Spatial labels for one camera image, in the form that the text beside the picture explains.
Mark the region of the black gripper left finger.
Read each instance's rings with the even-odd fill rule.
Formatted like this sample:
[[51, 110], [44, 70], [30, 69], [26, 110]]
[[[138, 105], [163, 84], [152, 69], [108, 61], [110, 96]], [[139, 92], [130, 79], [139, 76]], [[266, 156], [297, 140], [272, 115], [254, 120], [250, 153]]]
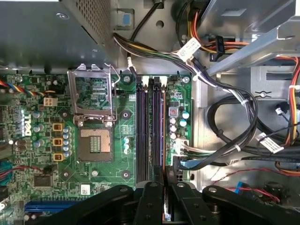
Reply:
[[153, 167], [152, 180], [142, 188], [114, 186], [61, 212], [35, 222], [37, 225], [160, 225], [162, 224], [163, 169]]

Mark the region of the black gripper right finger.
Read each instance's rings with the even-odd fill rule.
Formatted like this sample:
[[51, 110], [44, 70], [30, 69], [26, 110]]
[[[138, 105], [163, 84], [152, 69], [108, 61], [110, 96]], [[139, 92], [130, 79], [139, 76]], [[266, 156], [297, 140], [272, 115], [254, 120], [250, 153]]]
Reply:
[[172, 166], [165, 168], [172, 219], [187, 225], [298, 225], [300, 214], [277, 204], [265, 204], [219, 186], [202, 192], [178, 181]]

